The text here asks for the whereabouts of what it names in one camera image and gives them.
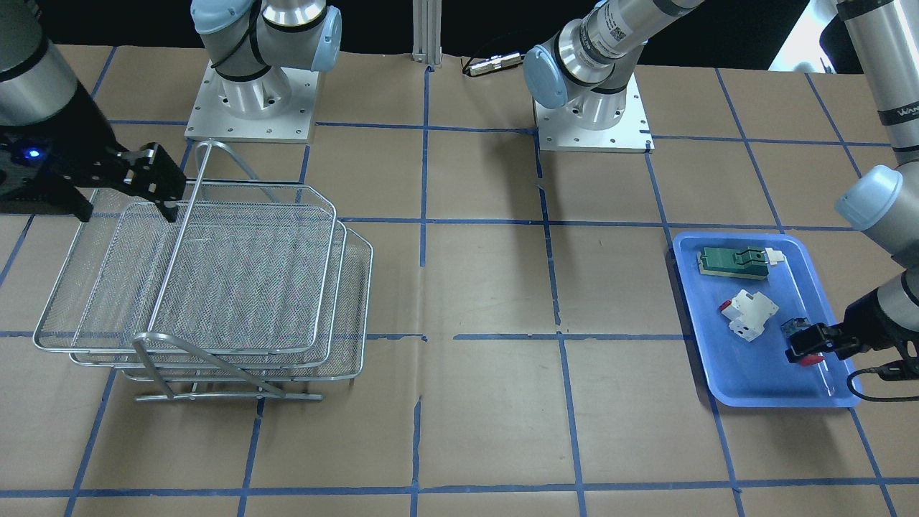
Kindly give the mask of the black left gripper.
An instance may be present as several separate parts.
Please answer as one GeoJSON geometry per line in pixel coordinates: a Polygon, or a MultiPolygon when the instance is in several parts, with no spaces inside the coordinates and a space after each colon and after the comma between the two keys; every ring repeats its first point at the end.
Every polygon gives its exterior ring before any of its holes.
{"type": "Polygon", "coordinates": [[[823,353],[836,349],[837,358],[846,360],[857,353],[896,348],[905,361],[900,370],[916,376],[917,356],[909,354],[907,343],[917,344],[917,299],[902,292],[873,291],[850,304],[837,326],[785,324],[785,342],[789,363],[821,363],[823,353]]]}

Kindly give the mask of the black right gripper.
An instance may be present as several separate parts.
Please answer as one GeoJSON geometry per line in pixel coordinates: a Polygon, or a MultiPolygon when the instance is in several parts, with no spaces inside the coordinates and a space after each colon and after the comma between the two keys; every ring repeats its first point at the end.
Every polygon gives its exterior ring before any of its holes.
{"type": "Polygon", "coordinates": [[[43,198],[86,223],[94,206],[79,187],[118,190],[157,204],[164,219],[175,223],[186,182],[184,172],[158,143],[145,144],[134,152],[105,151],[101,157],[88,159],[55,152],[43,171],[43,198]]]}

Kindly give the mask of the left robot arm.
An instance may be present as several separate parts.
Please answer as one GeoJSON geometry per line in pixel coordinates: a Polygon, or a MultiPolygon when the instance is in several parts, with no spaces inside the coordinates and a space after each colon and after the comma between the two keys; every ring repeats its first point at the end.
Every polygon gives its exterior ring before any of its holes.
{"type": "MultiPolygon", "coordinates": [[[[626,101],[643,47],[676,20],[696,10],[740,33],[741,23],[724,10],[732,6],[749,21],[768,21],[768,9],[785,10],[787,2],[768,1],[598,1],[588,14],[568,21],[523,59],[526,88],[535,114],[560,126],[541,134],[554,145],[565,137],[584,150],[584,137],[598,137],[630,115],[626,101]]],[[[849,389],[863,374],[887,382],[917,379],[917,3],[915,1],[811,1],[802,17],[813,16],[813,52],[823,53],[823,32],[846,30],[848,50],[833,70],[859,70],[875,103],[874,120],[883,128],[895,167],[864,170],[859,181],[836,202],[836,210],[854,230],[886,250],[902,272],[865,294],[846,309],[834,326],[791,320],[782,327],[787,345],[783,361],[800,367],[825,353],[846,360],[867,351],[894,349],[900,359],[848,374],[849,389]]]]}

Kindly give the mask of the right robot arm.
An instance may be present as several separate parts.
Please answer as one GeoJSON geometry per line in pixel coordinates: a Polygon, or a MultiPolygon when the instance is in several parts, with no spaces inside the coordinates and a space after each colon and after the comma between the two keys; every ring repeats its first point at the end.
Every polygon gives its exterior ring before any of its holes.
{"type": "Polygon", "coordinates": [[[90,219],[83,189],[142,197],[177,219],[186,176],[158,143],[136,151],[111,125],[37,20],[30,1],[1,4],[1,210],[90,219]]]}

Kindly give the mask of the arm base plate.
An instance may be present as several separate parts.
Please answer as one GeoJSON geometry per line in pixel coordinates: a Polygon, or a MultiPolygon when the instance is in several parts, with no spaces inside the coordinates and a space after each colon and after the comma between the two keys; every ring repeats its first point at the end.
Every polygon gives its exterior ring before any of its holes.
{"type": "Polygon", "coordinates": [[[634,75],[618,93],[589,91],[558,109],[534,101],[533,111],[545,151],[650,153],[656,147],[634,75]]]}
{"type": "Polygon", "coordinates": [[[207,66],[185,135],[193,141],[308,144],[322,74],[273,67],[233,82],[207,66]]]}

